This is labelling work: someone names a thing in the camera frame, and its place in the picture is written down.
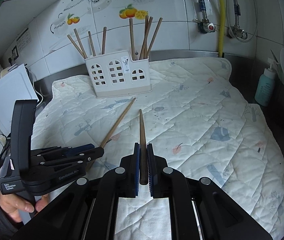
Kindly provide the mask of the person's left hand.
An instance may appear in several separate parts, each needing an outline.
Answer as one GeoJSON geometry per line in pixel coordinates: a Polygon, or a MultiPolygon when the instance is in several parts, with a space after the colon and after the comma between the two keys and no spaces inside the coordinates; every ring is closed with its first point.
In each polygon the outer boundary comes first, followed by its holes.
{"type": "Polygon", "coordinates": [[[40,212],[45,206],[49,204],[49,195],[45,194],[32,205],[27,200],[17,196],[16,194],[3,195],[0,192],[0,207],[9,216],[11,220],[16,223],[22,222],[19,211],[32,213],[35,210],[40,212]]]}

